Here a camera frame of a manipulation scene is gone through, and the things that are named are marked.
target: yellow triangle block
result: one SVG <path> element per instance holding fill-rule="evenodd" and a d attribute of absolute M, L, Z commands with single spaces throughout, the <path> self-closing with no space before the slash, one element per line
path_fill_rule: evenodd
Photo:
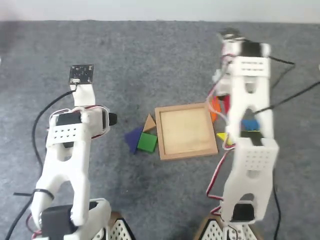
<path fill-rule="evenodd" d="M 148 117 L 146 118 L 142 132 L 147 132 L 155 127 L 156 127 L 156 123 L 155 123 L 154 119 L 152 118 L 152 116 L 150 114 L 148 114 Z"/>
<path fill-rule="evenodd" d="M 217 135 L 222 141 L 225 141 L 225 139 L 226 139 L 226 137 L 227 137 L 227 133 L 225 133 L 225 132 L 217 133 L 216 135 Z M 232 142 L 231 139 L 229 138 L 229 139 L 228 139 L 228 142 L 227 142 L 226 144 L 232 145 L 233 142 Z"/>

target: gray carpet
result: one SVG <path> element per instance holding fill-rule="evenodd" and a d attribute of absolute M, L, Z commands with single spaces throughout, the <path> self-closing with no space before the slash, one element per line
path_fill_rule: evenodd
<path fill-rule="evenodd" d="M 239 28 L 249 39 L 271 44 L 272 55 L 297 62 L 272 93 L 282 100 L 319 80 L 319 25 L 216 22 L 46 21 L 0 24 L 0 239 L 31 192 L 39 169 L 31 144 L 38 112 L 69 90 L 69 69 L 94 64 L 96 102 L 118 114 L 118 124 L 91 148 L 91 198 L 106 198 L 123 214 L 138 240 L 192 239 L 217 202 L 205 190 L 220 159 L 199 157 L 162 162 L 153 154 L 129 153 L 124 134 L 144 123 L 154 108 L 202 102 L 219 63 L 224 27 Z M 272 81 L 286 68 L 272 63 Z M 278 197 L 282 209 L 280 240 L 320 239 L 320 88 L 274 111 Z M 50 112 L 72 107 L 68 97 L 41 119 L 36 132 L 40 153 Z M 223 122 L 215 123 L 222 131 Z M 222 193 L 232 156 L 217 179 Z M 72 202 L 62 186 L 55 204 Z M 20 221 L 12 239 L 30 239 Z M 266 240 L 277 221 L 273 197 L 259 223 Z"/>

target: orange triangle block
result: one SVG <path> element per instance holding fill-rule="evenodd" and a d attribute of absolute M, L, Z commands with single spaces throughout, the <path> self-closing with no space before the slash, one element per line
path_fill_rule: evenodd
<path fill-rule="evenodd" d="M 155 127 L 156 127 L 156 123 L 155 123 L 154 119 L 152 118 L 152 116 L 150 114 L 148 114 L 148 117 L 146 118 L 144 128 L 142 131 L 145 133 Z"/>
<path fill-rule="evenodd" d="M 217 96 L 211 97 L 211 99 L 212 99 L 211 106 L 213 107 L 213 109 L 221 113 L 221 107 L 220 107 L 219 99 L 217 98 Z M 211 114 L 211 121 L 214 122 L 217 119 L 217 114 L 211 111 L 210 111 L 210 114 Z"/>

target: white wall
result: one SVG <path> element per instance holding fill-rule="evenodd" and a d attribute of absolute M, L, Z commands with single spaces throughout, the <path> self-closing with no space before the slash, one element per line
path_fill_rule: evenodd
<path fill-rule="evenodd" d="M 0 0 L 1 20 L 320 23 L 320 0 Z"/>

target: red block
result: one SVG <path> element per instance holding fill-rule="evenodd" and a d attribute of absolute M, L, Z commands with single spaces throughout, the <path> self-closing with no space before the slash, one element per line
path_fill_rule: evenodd
<path fill-rule="evenodd" d="M 224 104 L 224 113 L 227 114 L 230 108 L 230 95 L 224 96 L 223 104 Z"/>

